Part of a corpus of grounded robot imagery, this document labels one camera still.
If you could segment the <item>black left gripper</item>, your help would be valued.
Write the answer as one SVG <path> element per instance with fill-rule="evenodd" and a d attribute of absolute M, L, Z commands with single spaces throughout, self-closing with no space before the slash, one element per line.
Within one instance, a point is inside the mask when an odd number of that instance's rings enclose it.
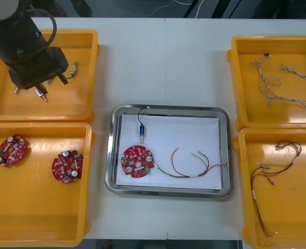
<path fill-rule="evenodd" d="M 48 79 L 58 77 L 66 85 L 68 80 L 64 73 L 67 70 L 67 59 L 62 49 L 50 47 L 37 57 L 25 63 L 9 66 L 9 76 L 12 82 L 20 89 L 37 87 L 42 94 L 48 91 L 42 84 Z"/>

